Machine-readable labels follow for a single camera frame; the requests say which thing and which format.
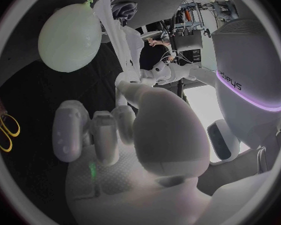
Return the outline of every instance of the purple light strip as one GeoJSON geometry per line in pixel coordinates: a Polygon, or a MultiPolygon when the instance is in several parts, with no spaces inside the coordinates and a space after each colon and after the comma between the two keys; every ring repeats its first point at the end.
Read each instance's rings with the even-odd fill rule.
{"type": "Polygon", "coordinates": [[[267,110],[267,111],[270,111],[270,112],[279,112],[281,111],[281,106],[279,107],[266,107],[266,106],[263,106],[263,105],[260,105],[248,98],[246,98],[245,96],[243,96],[242,94],[240,94],[238,91],[236,91],[235,89],[233,89],[232,87],[230,87],[226,82],[225,80],[222,78],[222,76],[220,75],[219,71],[216,70],[216,76],[217,78],[222,82],[222,84],[224,84],[227,88],[229,88],[232,92],[234,92],[235,94],[237,94],[238,96],[240,96],[242,99],[246,100],[247,102],[249,102],[250,104],[260,108],[260,109],[263,109],[263,110],[267,110]]]}

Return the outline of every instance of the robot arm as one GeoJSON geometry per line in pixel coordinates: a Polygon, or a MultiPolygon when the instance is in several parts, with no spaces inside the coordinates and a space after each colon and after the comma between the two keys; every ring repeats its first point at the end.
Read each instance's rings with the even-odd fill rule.
{"type": "Polygon", "coordinates": [[[165,85],[185,78],[192,81],[199,80],[215,87],[216,73],[200,66],[200,62],[180,66],[177,63],[164,63],[160,61],[154,65],[152,70],[141,69],[140,81],[142,84],[154,86],[156,83],[165,85]]]}

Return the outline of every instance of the bright light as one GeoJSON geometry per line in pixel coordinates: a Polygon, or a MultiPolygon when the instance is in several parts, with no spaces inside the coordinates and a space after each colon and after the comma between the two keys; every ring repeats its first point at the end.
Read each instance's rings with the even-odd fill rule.
{"type": "MultiPolygon", "coordinates": [[[[199,86],[185,89],[184,93],[192,110],[198,116],[205,130],[207,130],[207,127],[216,120],[224,119],[218,104],[216,90],[214,87],[209,85],[199,86]]],[[[209,143],[210,161],[212,163],[220,162],[221,160],[217,157],[210,141],[209,143]]],[[[248,149],[250,148],[247,145],[243,142],[240,143],[240,154],[248,149]]]]}

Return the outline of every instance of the scissors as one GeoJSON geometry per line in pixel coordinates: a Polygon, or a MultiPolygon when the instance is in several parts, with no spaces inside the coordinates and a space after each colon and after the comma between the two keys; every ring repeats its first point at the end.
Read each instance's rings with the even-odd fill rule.
{"type": "Polygon", "coordinates": [[[0,148],[1,148],[4,152],[7,152],[7,153],[8,153],[8,152],[10,152],[10,151],[12,150],[12,148],[13,148],[13,142],[12,142],[10,136],[12,136],[12,137],[17,137],[17,136],[20,134],[21,128],[20,128],[20,125],[19,125],[18,121],[17,121],[13,116],[10,116],[10,115],[8,115],[8,114],[3,114],[2,116],[0,116],[0,122],[1,122],[0,130],[1,130],[1,131],[5,134],[5,136],[8,138],[8,140],[9,140],[9,148],[5,149],[5,148],[3,148],[1,145],[0,145],[0,148]],[[2,119],[2,116],[10,117],[10,118],[12,118],[12,119],[15,121],[15,123],[16,123],[16,125],[17,125],[17,127],[18,127],[18,130],[17,130],[16,133],[12,133],[12,132],[7,128],[7,126],[5,125],[5,123],[4,123],[3,119],[2,119]]]}

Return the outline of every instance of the balloon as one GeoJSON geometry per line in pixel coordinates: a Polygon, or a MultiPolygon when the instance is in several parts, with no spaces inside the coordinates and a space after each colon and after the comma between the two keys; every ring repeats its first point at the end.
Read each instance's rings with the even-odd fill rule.
{"type": "Polygon", "coordinates": [[[101,38],[100,22],[90,2],[72,4],[55,12],[43,25],[38,52],[49,68],[70,73],[93,60],[101,38]]]}

